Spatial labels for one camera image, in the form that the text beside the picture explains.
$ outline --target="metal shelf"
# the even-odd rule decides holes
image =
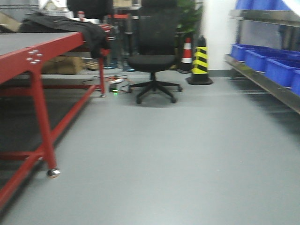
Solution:
[[[300,17],[293,11],[231,10],[235,19],[300,27]]]
[[[278,100],[292,108],[300,114],[300,96],[294,94],[287,88],[273,82],[263,74],[254,71],[243,62],[239,62],[230,55],[225,55],[225,61],[233,67],[236,71],[247,77],[249,80],[256,83],[261,88],[272,94]]]

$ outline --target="yellow and black traffic cone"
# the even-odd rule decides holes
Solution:
[[[186,81],[191,85],[206,85],[213,83],[209,78],[207,47],[203,36],[198,39],[192,75],[188,77]]]
[[[178,72],[182,74],[189,74],[192,68],[192,50],[191,50],[191,38],[187,37],[184,47],[183,47],[183,55],[181,59],[180,68],[178,68]]]

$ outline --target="black jacket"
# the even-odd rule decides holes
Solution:
[[[67,0],[67,7],[74,17],[78,17],[78,11],[88,19],[102,20],[104,15],[113,14],[113,0]]]
[[[35,12],[23,20],[20,33],[60,33],[82,32],[90,49],[91,57],[100,57],[100,48],[109,49],[105,31],[98,25],[90,22],[71,20],[64,16],[44,15]]]

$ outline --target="white wall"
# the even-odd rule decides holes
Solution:
[[[204,0],[201,33],[207,42],[209,69],[231,68],[224,62],[224,55],[230,53],[236,40],[237,21],[229,16],[235,5],[236,0]]]

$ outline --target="green plant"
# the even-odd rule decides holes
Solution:
[[[177,31],[194,33],[197,22],[201,20],[203,7],[196,9],[195,0],[178,0],[180,18]]]

